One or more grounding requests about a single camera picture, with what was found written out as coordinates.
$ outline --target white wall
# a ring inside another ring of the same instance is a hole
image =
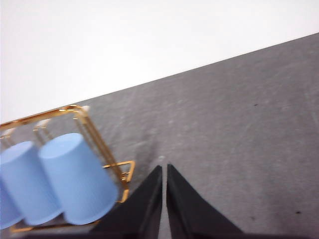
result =
[[[1,122],[318,31],[318,0],[2,0]]]

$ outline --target gray tabletop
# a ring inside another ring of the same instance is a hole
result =
[[[78,104],[136,161],[132,190],[171,162],[243,231],[319,237],[319,34]]]

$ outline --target blue cup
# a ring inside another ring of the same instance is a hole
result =
[[[39,157],[67,222],[91,223],[114,206],[118,189],[81,134],[54,138],[41,148]]]
[[[0,179],[0,229],[5,229],[23,219],[23,215],[8,194]]]
[[[27,224],[42,224],[62,213],[31,141],[2,152],[1,177]]]

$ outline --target gold metal frame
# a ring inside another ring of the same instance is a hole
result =
[[[25,117],[25,118],[21,118],[21,119],[17,119],[17,120],[3,123],[0,125],[0,131],[7,130],[6,132],[8,132],[8,129],[12,129],[12,130],[9,130],[9,133],[7,133],[7,134],[5,133],[5,134],[1,135],[1,139],[5,139],[7,141],[8,145],[13,145],[14,143],[10,139],[10,136],[11,136],[14,128],[21,126],[21,125],[25,125],[25,124],[39,121],[39,123],[35,126],[33,131],[34,131],[35,135],[37,136],[38,140],[42,144],[44,144],[44,140],[41,137],[39,130],[40,129],[43,130],[46,137],[48,139],[51,139],[52,136],[49,133],[49,131],[46,129],[46,126],[49,122],[49,119],[54,118],[54,117],[58,117],[58,116],[62,116],[62,115],[66,115],[66,114],[73,114],[73,119],[75,120],[77,126],[80,129],[80,132],[83,134],[83,136],[84,136],[85,140],[88,142],[88,144],[91,147],[93,146],[91,141],[89,140],[89,137],[90,137],[91,140],[93,141],[93,143],[97,146],[99,153],[102,155],[102,157],[106,163],[103,166],[103,168],[112,168],[113,169],[114,173],[116,174],[117,178],[119,179],[119,181],[123,187],[122,198],[118,201],[118,203],[123,203],[124,201],[126,201],[126,199],[129,196],[128,183],[132,179],[133,172],[135,169],[135,162],[134,161],[116,162],[113,154],[109,150],[106,143],[103,141],[100,133],[95,128],[93,122],[91,121],[89,115],[87,114],[87,111],[83,107],[78,106],[78,105],[70,105],[70,106],[57,108],[54,110],[50,110],[50,111],[46,111],[46,112],[39,113],[36,115],[32,115],[29,117]],[[131,165],[128,172],[122,172],[122,170],[119,167],[119,166],[125,165],[125,164]],[[76,225],[60,224],[60,225],[49,225],[49,226],[27,227],[27,228],[17,228],[15,225],[13,225],[10,228],[10,230],[13,233],[17,233],[17,232],[26,232],[26,231],[32,231],[32,230],[48,229],[48,228],[61,228],[61,227],[69,227],[69,226],[76,226]]]

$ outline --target plastic cup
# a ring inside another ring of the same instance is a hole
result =
[[[62,213],[33,142],[18,143],[2,152],[1,177],[27,224],[42,224]]]
[[[8,228],[22,219],[22,213],[14,204],[5,185],[0,179],[0,229]]]
[[[42,147],[39,157],[67,222],[87,224],[111,210],[118,189],[81,134],[54,138]]]

